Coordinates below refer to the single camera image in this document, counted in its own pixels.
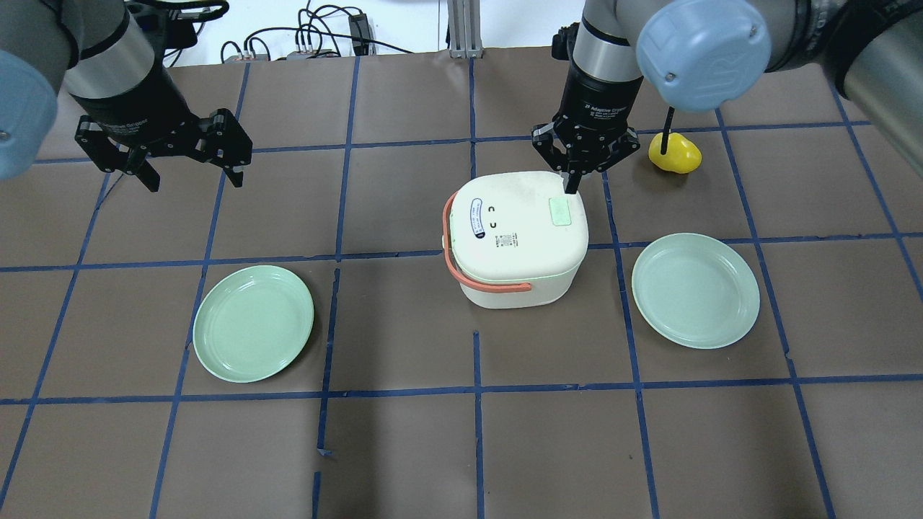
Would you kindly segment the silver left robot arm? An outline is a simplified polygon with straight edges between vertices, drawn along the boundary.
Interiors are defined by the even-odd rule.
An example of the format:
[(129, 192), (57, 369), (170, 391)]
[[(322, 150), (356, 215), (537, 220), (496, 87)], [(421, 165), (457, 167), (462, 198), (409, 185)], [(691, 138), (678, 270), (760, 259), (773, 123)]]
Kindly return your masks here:
[(159, 189), (151, 157), (220, 167), (235, 187), (252, 141), (233, 112), (194, 114), (164, 65), (197, 42), (195, 24), (220, 19), (226, 1), (4, 1), (2, 178), (27, 171), (66, 92), (84, 114), (74, 141), (96, 168)]

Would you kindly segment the green plate near left arm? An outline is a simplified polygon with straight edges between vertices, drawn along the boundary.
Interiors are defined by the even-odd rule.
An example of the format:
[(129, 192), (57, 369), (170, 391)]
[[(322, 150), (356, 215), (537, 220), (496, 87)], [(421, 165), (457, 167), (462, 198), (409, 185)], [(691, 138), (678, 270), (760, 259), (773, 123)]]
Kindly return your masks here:
[(314, 326), (314, 300), (296, 273), (274, 265), (237, 270), (198, 307), (192, 345), (205, 371), (222, 381), (267, 380), (301, 354)]

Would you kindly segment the green plate near right arm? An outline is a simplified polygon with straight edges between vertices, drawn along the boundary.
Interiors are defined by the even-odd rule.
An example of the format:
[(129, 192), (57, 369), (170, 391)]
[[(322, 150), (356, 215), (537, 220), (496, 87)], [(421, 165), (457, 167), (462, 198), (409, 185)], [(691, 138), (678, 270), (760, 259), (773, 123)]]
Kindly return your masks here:
[(634, 302), (660, 336), (698, 350), (735, 344), (761, 308), (751, 266), (704, 234), (677, 233), (644, 247), (632, 270)]

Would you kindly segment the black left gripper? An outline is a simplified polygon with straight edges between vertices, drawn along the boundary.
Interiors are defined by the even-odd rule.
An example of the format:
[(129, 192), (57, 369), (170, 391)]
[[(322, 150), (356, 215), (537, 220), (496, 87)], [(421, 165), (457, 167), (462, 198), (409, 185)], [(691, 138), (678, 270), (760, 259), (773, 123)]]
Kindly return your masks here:
[(252, 163), (250, 136), (228, 109), (211, 119), (195, 115), (163, 68), (118, 95), (74, 99), (84, 111), (74, 139), (100, 170), (121, 171), (158, 192), (161, 177), (148, 156), (186, 156), (220, 167), (234, 187), (243, 187)]

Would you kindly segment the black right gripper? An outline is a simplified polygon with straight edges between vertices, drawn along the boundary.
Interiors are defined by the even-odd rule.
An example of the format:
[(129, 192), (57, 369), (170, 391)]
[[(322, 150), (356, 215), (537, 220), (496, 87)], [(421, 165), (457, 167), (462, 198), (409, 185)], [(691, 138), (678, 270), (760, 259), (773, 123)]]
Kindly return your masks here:
[(577, 193), (581, 175), (612, 167), (637, 150), (627, 118), (639, 91), (639, 76), (610, 82), (570, 63), (556, 115), (531, 131), (534, 150), (563, 173), (566, 195)]

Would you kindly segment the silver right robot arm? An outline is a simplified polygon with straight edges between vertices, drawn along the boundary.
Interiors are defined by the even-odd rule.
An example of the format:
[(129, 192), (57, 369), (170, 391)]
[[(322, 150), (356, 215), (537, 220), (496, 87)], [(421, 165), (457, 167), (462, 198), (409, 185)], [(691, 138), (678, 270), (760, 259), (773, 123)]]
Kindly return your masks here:
[(627, 118), (644, 81), (669, 107), (708, 112), (817, 63), (920, 173), (921, 26), (919, 1), (587, 1), (552, 40), (568, 77), (533, 146), (573, 194), (639, 148)]

